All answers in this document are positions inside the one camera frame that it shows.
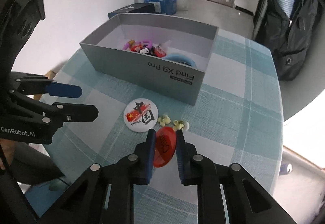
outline table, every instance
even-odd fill
[[[142,97],[171,120],[188,121],[184,137],[198,153],[222,165],[240,163],[273,192],[282,158],[282,101],[271,53],[254,41],[219,30],[195,106],[96,72],[81,49],[55,80],[79,85],[82,96],[44,95],[43,102],[94,104],[99,110],[94,122],[66,123],[45,146],[71,181],[93,163],[116,163],[145,140],[147,133],[129,130],[122,117],[126,105]],[[196,186],[181,185],[175,156],[154,170],[148,186],[135,186],[134,222],[197,223]]]

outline red object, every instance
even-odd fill
[[[134,52],[139,52],[142,49],[143,49],[142,44],[138,44],[138,45],[134,45],[134,46],[130,47],[130,51],[134,51]]]
[[[159,58],[163,58],[163,57],[165,57],[166,56],[166,52],[163,50],[163,49],[161,49],[160,47],[156,47],[155,48],[155,55],[157,56],[157,57],[159,57]]]
[[[150,109],[150,104],[144,104],[144,105],[140,106],[140,110],[142,113],[146,112],[148,109]],[[135,122],[141,117],[141,115],[142,114],[140,114],[139,111],[133,110],[126,114],[126,119],[129,122]]]
[[[163,167],[172,159],[176,149],[176,133],[171,127],[163,127],[156,132],[155,157],[153,166]]]

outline person's leg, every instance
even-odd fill
[[[37,185],[63,176],[50,157],[22,142],[16,143],[10,169],[16,181],[28,185]]]
[[[0,146],[4,156],[6,157],[7,163],[10,165],[14,158],[16,141],[0,139]],[[4,165],[2,163],[1,158],[0,158],[0,169],[4,170]]]

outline black box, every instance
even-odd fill
[[[135,3],[132,5],[128,5],[126,7],[122,7],[118,10],[115,10],[108,14],[108,18],[114,17],[116,14],[122,13],[150,13],[155,14],[155,6],[152,3]]]

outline black backpack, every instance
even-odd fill
[[[270,49],[279,80],[293,80],[303,65],[317,14],[318,0],[295,0],[291,17],[278,0],[268,7],[255,41]]]

